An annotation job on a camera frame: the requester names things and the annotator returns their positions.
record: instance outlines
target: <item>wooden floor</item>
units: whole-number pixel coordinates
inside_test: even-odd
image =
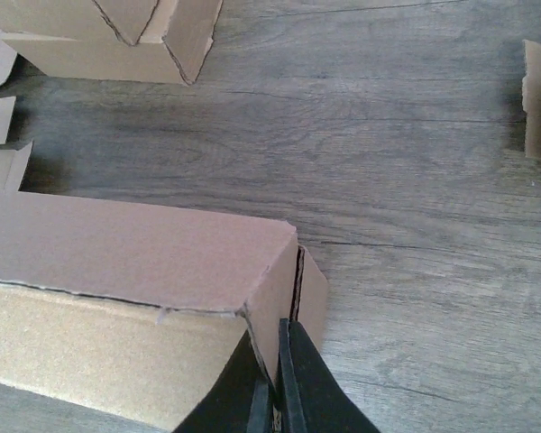
[[[541,433],[541,0],[225,0],[192,88],[20,62],[24,188],[288,219],[325,359],[383,433]],[[154,431],[0,386],[0,432]]]

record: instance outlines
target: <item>wooden table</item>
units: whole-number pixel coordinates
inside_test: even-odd
[[[288,219],[332,282],[325,359],[383,433],[541,433],[541,0],[225,0],[192,88],[19,62],[29,191]],[[150,432],[0,386],[0,432]]]

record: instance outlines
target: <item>gray wooden floor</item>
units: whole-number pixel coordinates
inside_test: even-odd
[[[21,62],[25,189],[288,219],[332,282],[325,359],[383,433],[541,432],[541,0],[225,0],[192,88]],[[0,386],[0,432],[150,432]]]

